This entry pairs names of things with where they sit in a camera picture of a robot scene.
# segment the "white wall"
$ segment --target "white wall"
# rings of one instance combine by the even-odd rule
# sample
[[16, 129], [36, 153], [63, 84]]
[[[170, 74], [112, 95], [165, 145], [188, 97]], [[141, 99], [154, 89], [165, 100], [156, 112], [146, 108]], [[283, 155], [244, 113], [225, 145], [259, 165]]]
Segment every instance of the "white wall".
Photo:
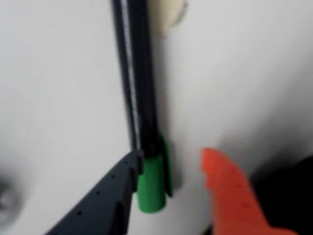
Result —
[[[129, 234], [207, 227], [203, 146], [248, 174], [281, 151], [310, 151], [312, 12], [310, 0], [192, 0], [155, 41], [177, 190], [154, 215], [134, 200]], [[0, 2], [0, 171], [22, 195], [5, 234], [43, 234], [129, 151], [114, 41], [108, 0]]]

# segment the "orange plastic piece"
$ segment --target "orange plastic piece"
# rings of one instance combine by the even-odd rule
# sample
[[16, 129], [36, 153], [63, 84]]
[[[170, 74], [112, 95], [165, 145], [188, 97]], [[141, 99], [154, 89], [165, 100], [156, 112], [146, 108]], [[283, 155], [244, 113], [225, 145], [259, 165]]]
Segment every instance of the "orange plastic piece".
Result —
[[213, 195], [214, 235], [297, 235], [268, 224], [246, 176], [223, 153], [205, 148], [202, 170]]

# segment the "green plastic part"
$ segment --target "green plastic part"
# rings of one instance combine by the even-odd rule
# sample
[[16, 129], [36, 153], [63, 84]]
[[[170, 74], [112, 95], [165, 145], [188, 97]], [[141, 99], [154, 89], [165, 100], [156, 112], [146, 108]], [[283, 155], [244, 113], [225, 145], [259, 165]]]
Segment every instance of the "green plastic part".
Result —
[[143, 168], [138, 179], [138, 204], [141, 211], [154, 213], [166, 205], [162, 155], [145, 159]]
[[161, 154], [144, 159], [144, 173], [138, 179], [138, 204], [145, 213], [163, 209], [166, 205], [166, 193], [173, 196], [169, 149], [164, 138], [162, 143]]

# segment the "black rod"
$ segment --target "black rod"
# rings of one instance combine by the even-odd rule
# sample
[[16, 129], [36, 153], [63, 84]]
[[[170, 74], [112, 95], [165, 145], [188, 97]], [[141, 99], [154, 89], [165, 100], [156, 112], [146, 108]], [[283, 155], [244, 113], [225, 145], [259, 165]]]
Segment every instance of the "black rod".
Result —
[[133, 149], [160, 153], [147, 0], [112, 0]]

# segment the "beige object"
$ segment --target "beige object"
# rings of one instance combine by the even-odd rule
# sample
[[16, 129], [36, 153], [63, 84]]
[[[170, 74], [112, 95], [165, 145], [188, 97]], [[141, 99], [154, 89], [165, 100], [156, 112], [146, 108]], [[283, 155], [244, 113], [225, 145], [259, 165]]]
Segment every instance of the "beige object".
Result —
[[153, 30], [165, 37], [168, 29], [180, 21], [187, 0], [149, 0]]

